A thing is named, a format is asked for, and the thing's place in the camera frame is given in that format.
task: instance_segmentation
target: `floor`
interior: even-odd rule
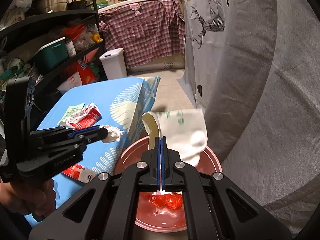
[[[163,112],[180,109],[193,108],[187,95],[177,82],[177,79],[183,76],[184,70],[162,70],[155,72],[140,72],[130,76],[159,76],[161,81],[157,90],[156,101],[151,111]],[[141,137],[147,136],[144,131]],[[176,233],[156,233],[151,232],[135,225],[133,231],[133,240],[187,240],[187,232],[181,231]]]

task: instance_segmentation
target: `red plaid cloth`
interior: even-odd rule
[[[184,53],[185,26],[177,0],[139,2],[104,11],[99,29],[107,50],[123,48],[128,68]]]

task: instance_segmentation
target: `silver bolt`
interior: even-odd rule
[[[221,172],[216,172],[213,174],[214,179],[221,180],[223,179],[223,174]]]
[[[99,176],[98,176],[98,178],[99,178],[100,180],[106,180],[107,178],[109,178],[109,174],[106,173],[106,172],[100,173]]]
[[[138,162],[137,163],[137,167],[139,168],[139,169],[143,169],[143,168],[145,168],[147,166],[147,163],[146,162]]]
[[[185,166],[185,164],[184,164],[184,162],[176,162],[174,164],[174,166],[176,166],[178,169],[181,169],[181,168],[183,168]]]

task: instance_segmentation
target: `green storage bin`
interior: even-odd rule
[[[41,47],[30,60],[30,64],[32,66],[36,63],[39,73],[45,75],[67,59],[66,38],[63,37]]]

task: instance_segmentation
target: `red packet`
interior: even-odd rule
[[[67,168],[62,173],[84,183],[88,183],[97,175],[93,170],[85,168],[79,164]]]
[[[95,103],[90,103],[83,109],[66,118],[65,123],[69,128],[84,129],[96,123],[101,117],[100,110]]]

